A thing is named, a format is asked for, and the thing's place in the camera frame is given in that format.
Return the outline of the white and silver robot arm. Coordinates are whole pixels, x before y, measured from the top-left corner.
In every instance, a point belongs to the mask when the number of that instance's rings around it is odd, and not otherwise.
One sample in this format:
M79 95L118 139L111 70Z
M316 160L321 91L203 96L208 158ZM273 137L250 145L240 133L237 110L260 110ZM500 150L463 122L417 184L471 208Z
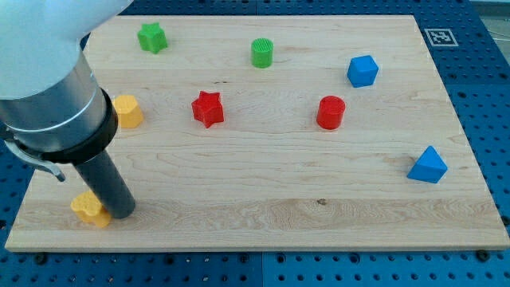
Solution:
M117 116L80 42L132 0L1 2L1 121L28 156L81 163L102 152Z

